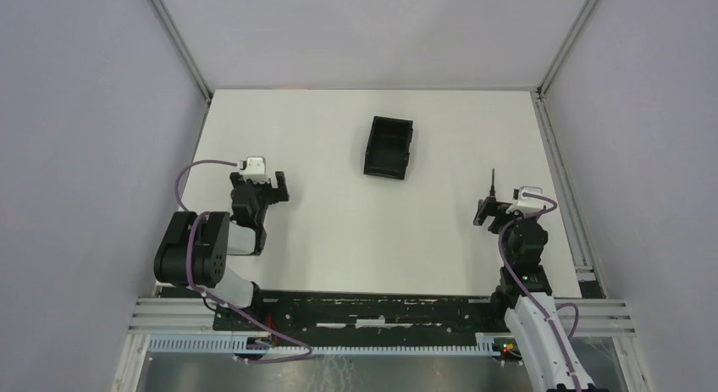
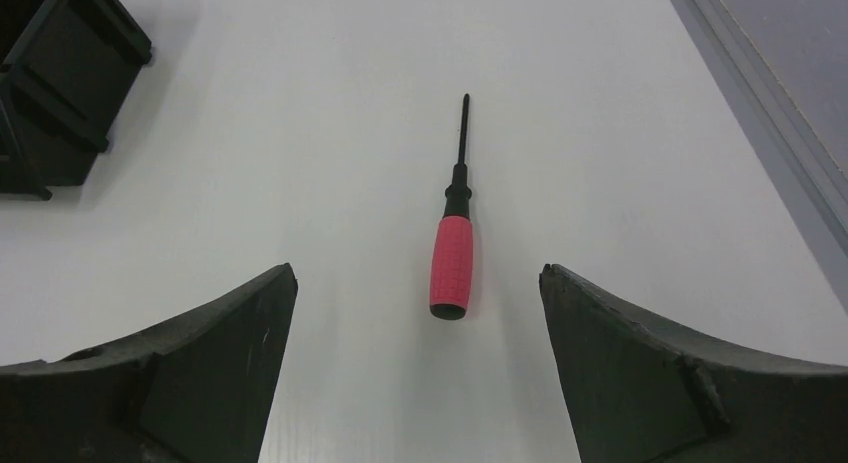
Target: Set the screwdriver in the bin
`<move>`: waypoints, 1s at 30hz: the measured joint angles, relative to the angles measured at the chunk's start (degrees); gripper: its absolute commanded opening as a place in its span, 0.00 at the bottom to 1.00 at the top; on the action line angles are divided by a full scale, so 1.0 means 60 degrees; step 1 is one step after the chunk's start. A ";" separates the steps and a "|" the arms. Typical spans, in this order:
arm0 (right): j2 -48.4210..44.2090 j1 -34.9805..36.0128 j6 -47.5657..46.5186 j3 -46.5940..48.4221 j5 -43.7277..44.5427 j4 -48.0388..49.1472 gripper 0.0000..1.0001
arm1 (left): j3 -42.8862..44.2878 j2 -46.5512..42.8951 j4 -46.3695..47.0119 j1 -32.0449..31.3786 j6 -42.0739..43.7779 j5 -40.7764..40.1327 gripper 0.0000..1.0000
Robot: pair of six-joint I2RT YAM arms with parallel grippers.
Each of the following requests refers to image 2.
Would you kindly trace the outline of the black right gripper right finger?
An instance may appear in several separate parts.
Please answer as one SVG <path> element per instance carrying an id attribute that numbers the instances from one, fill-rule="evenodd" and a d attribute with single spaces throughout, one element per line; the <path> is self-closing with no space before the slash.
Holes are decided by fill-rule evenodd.
<path id="1" fill-rule="evenodd" d="M 585 462 L 843 462 L 847 370 L 733 344 L 560 265 L 540 293 Z"/>

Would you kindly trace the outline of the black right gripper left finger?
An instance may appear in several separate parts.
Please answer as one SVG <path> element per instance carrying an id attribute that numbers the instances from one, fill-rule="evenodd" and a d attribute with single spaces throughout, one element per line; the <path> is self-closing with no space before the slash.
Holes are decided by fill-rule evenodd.
<path id="1" fill-rule="evenodd" d="M 254 462 L 298 283 L 275 266 L 144 330 L 1 370 L 5 462 Z"/>

